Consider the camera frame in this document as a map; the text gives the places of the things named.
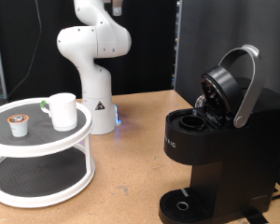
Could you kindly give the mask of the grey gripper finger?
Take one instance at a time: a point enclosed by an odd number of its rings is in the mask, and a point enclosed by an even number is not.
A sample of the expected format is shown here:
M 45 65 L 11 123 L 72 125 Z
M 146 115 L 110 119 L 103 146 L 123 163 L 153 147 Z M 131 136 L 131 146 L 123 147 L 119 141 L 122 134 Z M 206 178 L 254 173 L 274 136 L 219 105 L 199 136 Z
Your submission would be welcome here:
M 113 15 L 120 16 L 122 14 L 122 0 L 113 0 Z

